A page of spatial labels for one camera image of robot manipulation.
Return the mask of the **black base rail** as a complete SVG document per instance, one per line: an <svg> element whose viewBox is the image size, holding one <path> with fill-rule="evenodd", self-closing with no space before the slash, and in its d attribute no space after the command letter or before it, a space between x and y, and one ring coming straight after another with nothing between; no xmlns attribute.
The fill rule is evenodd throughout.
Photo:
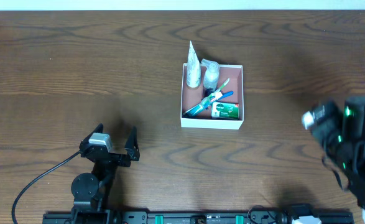
<svg viewBox="0 0 365 224"><path fill-rule="evenodd" d="M107 223L107 224L353 224L353 214L344 209L314 209L309 204L286 208L252 207L247 212L149 212L111 211L47 212L45 224Z"/></svg>

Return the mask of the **green white toothbrush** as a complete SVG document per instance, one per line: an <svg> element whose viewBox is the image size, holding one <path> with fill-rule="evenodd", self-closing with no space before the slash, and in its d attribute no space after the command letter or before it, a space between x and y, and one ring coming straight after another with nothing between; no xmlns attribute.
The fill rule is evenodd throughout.
<svg viewBox="0 0 365 224"><path fill-rule="evenodd" d="M224 99L222 98L222 95L224 93L221 92L221 90L229 83L229 78L213 93L209 94L207 97L204 97L201 101L201 105L204 109L207 109L212 103L214 103L217 100Z"/></svg>

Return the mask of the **white box with pink interior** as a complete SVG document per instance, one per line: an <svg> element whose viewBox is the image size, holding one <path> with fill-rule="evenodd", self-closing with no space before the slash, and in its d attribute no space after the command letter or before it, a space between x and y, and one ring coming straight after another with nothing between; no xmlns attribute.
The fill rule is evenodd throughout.
<svg viewBox="0 0 365 224"><path fill-rule="evenodd" d="M226 80L229 83L221 90L222 93L233 91L234 94L222 99L222 102L239 105L239 118L213 119L211 108L204 110L194 118L186 118L183 113L196 106L203 99L203 85L197 88L190 88L187 85L187 64L183 64L182 87L180 100L180 122L183 128L208 128L208 129L239 129L244 122L244 73L241 65L221 65L219 71L218 85Z"/></svg>

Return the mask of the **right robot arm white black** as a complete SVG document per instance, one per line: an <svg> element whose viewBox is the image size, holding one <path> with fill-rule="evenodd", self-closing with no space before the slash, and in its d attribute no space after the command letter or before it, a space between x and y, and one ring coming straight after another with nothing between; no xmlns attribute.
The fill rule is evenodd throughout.
<svg viewBox="0 0 365 224"><path fill-rule="evenodd" d="M302 126L323 149L322 163L329 159L347 178L344 186L330 168L339 187L365 212L365 96L350 96L342 109L334 100L317 104L302 115Z"/></svg>

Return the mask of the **blue disposable razor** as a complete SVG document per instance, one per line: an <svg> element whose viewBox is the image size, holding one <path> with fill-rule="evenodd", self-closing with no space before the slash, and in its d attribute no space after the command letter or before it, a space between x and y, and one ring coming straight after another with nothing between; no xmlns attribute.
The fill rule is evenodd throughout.
<svg viewBox="0 0 365 224"><path fill-rule="evenodd" d="M233 95L233 94L234 94L234 91L226 92L226 93L224 93L224 94L222 95L222 98L229 97L229 96L231 96L231 95Z"/></svg>

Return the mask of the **clear pump bottle blue liquid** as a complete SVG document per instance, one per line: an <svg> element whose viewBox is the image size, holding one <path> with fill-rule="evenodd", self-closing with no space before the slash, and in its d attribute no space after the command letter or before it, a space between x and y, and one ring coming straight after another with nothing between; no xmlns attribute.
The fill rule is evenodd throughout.
<svg viewBox="0 0 365 224"><path fill-rule="evenodd" d="M201 64L206 67L206 71L203 79L204 97L209 96L216 90L219 80L219 63L203 59Z"/></svg>

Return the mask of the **red green toothpaste tube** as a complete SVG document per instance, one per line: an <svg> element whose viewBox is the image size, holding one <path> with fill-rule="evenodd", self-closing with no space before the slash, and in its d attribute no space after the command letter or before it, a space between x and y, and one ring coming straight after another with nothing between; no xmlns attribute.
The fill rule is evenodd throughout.
<svg viewBox="0 0 365 224"><path fill-rule="evenodd" d="M184 118L194 118L195 116L197 116L198 114L200 114L202 111L206 110L202 107L201 104L197 104L196 106L190 108L189 110L187 110L186 112L184 112L182 114L182 116Z"/></svg>

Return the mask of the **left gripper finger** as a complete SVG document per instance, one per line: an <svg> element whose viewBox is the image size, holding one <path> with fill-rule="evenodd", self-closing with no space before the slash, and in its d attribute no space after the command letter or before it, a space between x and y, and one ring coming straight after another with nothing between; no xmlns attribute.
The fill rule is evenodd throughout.
<svg viewBox="0 0 365 224"><path fill-rule="evenodd" d="M81 143L82 143L82 144L88 144L90 137L91 137L94 133L100 133L100 134L102 134L102 133L103 133L103 124L102 124L102 123L100 123L99 125L97 125L97 127L95 127L95 128L94 128L94 130L93 130L93 131L92 131L89 135L87 135L87 137L85 137L85 138L81 141Z"/></svg>
<svg viewBox="0 0 365 224"><path fill-rule="evenodd" d="M135 126L132 127L131 133L126 141L124 149L126 150L127 155L130 157L130 160L139 161L140 151L137 142L137 128Z"/></svg>

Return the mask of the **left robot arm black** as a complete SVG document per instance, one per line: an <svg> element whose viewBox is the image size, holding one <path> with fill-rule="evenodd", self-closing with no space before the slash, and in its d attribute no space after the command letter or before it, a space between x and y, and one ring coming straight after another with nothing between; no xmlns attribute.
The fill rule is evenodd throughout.
<svg viewBox="0 0 365 224"><path fill-rule="evenodd" d="M75 177L71 185L74 196L72 216L65 223L119 223L119 215L107 209L108 197L118 167L130 167L140 159L137 129L133 127L127 138L125 154L111 152L111 137L99 124L79 146L78 153L94 163L90 173Z"/></svg>

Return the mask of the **green white soap box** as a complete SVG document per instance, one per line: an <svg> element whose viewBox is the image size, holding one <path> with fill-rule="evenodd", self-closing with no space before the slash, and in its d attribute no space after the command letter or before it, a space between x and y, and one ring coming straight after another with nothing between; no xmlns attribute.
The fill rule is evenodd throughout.
<svg viewBox="0 0 365 224"><path fill-rule="evenodd" d="M239 119L239 105L237 103L214 102L211 106L213 119Z"/></svg>

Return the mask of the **white conditioner tube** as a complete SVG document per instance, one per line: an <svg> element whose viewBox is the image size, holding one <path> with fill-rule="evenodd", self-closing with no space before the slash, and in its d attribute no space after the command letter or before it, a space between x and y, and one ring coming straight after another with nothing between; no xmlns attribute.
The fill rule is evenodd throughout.
<svg viewBox="0 0 365 224"><path fill-rule="evenodd" d="M201 67L200 62L190 42L187 61L187 85L190 88L197 88L201 83Z"/></svg>

